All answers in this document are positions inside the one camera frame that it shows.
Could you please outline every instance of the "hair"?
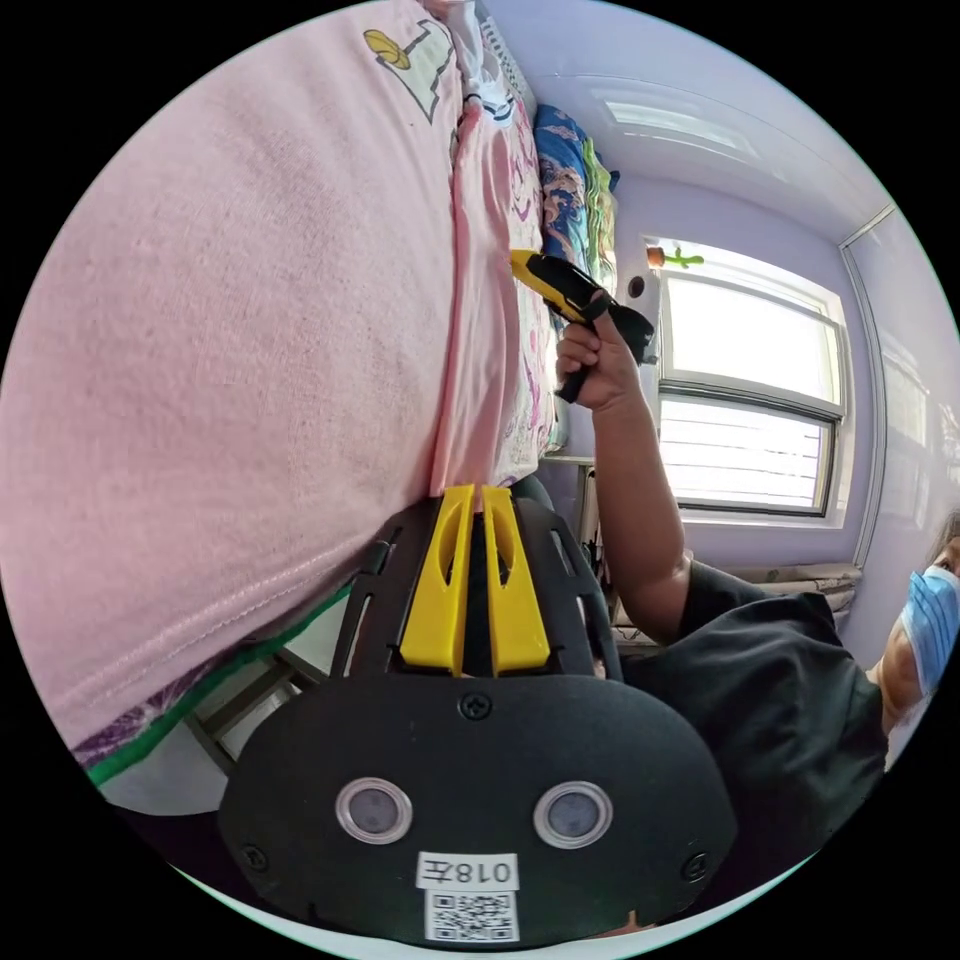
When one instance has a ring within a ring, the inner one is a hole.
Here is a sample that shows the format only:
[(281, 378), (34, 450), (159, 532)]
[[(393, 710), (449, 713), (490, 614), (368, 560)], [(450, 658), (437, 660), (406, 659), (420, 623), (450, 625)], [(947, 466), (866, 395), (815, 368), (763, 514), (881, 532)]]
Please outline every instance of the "hair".
[(927, 557), (926, 565), (929, 567), (941, 553), (946, 549), (947, 544), (954, 538), (960, 537), (960, 506), (950, 511), (950, 515), (944, 521), (937, 539), (934, 541), (930, 554)]

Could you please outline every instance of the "green trim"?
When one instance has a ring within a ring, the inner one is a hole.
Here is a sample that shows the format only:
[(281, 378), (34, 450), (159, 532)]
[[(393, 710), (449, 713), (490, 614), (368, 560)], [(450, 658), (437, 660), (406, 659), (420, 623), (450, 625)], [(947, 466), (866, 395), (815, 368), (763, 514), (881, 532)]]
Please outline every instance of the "green trim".
[(210, 696), (228, 677), (242, 667), (276, 653), (281, 647), (295, 640), (321, 614), (338, 604), (350, 593), (351, 584), (341, 587), (326, 603), (313, 611), (305, 620), (285, 630), (279, 636), (264, 640), (258, 646), (241, 650), (229, 663), (205, 676), (195, 687), (188, 690), (162, 717), (157, 717), (138, 737), (121, 747), (116, 753), (102, 760), (87, 771), (94, 786), (103, 786), (118, 773), (145, 760), (164, 737), (189, 713)]

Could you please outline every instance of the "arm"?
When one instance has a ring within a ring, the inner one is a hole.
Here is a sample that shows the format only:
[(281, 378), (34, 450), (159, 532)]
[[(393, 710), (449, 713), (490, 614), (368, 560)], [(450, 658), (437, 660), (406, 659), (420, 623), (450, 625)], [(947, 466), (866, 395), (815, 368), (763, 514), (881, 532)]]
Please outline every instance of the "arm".
[(677, 638), (690, 587), (683, 524), (653, 415), (638, 389), (593, 414), (604, 555), (631, 622), (658, 643)]
[(609, 313), (593, 330), (570, 324), (557, 355), (561, 378), (590, 368), (577, 402), (593, 412), (600, 524), (614, 585), (633, 624), (670, 643), (680, 633), (691, 560), (637, 363)]

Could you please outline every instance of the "face mask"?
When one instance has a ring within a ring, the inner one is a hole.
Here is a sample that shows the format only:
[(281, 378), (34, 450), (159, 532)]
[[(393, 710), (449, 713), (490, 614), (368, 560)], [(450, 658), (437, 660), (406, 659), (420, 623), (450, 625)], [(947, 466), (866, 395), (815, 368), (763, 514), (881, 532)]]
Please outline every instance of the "face mask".
[(928, 696), (939, 685), (960, 632), (960, 579), (941, 567), (911, 574), (900, 622), (913, 647), (920, 690)]

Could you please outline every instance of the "label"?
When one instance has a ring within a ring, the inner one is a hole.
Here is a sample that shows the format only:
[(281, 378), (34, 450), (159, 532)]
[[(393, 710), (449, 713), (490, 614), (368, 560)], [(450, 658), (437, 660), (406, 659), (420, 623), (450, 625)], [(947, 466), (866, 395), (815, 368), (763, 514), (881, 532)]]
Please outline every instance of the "label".
[(520, 939), (515, 853), (421, 853), (426, 939), (436, 943), (502, 944)]
[(426, 939), (437, 943), (516, 943), (517, 895), (426, 890)]
[(520, 889), (515, 853), (421, 853), (417, 886), (443, 893), (505, 893)]

